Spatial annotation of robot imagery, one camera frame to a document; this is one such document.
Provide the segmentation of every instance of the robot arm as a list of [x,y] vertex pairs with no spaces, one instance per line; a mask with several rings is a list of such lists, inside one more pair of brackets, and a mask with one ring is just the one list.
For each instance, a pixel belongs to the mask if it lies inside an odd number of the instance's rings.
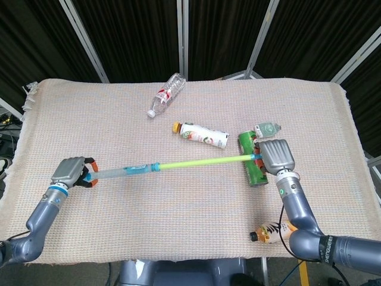
[[41,255],[46,234],[68,197],[68,189],[75,185],[92,187],[97,183],[97,181],[90,183],[83,181],[88,173],[85,166],[87,163],[92,165],[94,171],[98,171],[92,158],[75,157],[60,163],[53,174],[52,184],[26,222],[29,235],[0,241],[0,268],[5,265],[30,262]]
[[293,172],[295,161],[285,140],[260,142],[264,165],[276,175],[276,185],[290,222],[298,228],[290,237],[292,252],[302,259],[340,264],[381,275],[381,241],[324,235]]

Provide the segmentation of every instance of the white bottle cap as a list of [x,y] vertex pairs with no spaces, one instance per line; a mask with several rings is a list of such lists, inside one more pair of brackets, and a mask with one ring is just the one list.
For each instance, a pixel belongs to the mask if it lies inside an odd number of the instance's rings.
[[153,111],[152,109],[147,111],[147,114],[150,118],[154,118],[156,116],[156,112]]

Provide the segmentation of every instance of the beige cloth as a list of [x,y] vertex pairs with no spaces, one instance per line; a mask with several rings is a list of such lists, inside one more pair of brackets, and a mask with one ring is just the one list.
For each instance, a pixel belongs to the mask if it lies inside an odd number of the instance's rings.
[[[28,100],[5,197],[1,238],[25,223],[60,161],[94,157],[100,169],[239,154],[237,138],[276,122],[323,232],[381,240],[376,203],[344,90],[293,79],[188,82],[169,109],[146,115],[161,83],[94,84],[44,80]],[[171,132],[175,121],[230,133],[225,150]],[[274,177],[248,186],[242,163],[166,170],[75,187],[36,263],[123,259],[287,256],[281,244],[249,233],[279,219]]]

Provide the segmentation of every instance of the black curtain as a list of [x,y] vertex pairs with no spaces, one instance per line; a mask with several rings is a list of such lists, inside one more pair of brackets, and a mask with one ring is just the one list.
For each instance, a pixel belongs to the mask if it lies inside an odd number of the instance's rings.
[[380,25],[380,1],[280,1],[254,70],[330,81]]
[[341,84],[365,151],[381,155],[381,46]]
[[268,3],[190,0],[189,80],[213,80],[246,70]]
[[110,82],[165,82],[179,71],[176,0],[73,2]]
[[1,0],[0,39],[0,97],[18,111],[30,82],[99,82],[58,1]]

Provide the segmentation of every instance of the yellow-green stick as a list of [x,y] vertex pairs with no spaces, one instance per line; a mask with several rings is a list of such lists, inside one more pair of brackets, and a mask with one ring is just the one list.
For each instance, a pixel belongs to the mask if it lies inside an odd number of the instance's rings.
[[242,156],[233,156],[233,157],[222,157],[222,158],[212,158],[212,159],[202,159],[202,160],[193,160],[193,161],[183,161],[176,163],[160,163],[160,171],[175,169],[175,168],[187,168],[195,166],[205,166],[212,164],[222,164],[222,163],[232,163],[240,161],[249,161],[251,159],[251,154],[242,155]]
[[90,182],[95,179],[110,179],[110,178],[124,177],[129,175],[158,172],[161,170],[169,170],[169,169],[175,169],[175,168],[187,168],[187,167],[194,167],[194,166],[205,166],[205,165],[212,165],[212,164],[250,161],[250,160],[255,160],[259,158],[261,158],[259,154],[249,154],[249,155],[241,155],[241,156],[233,156],[233,157],[183,161],[183,162],[177,162],[177,163],[144,164],[141,166],[130,166],[130,167],[111,169],[111,170],[100,170],[99,172],[88,173],[85,177],[85,180]]

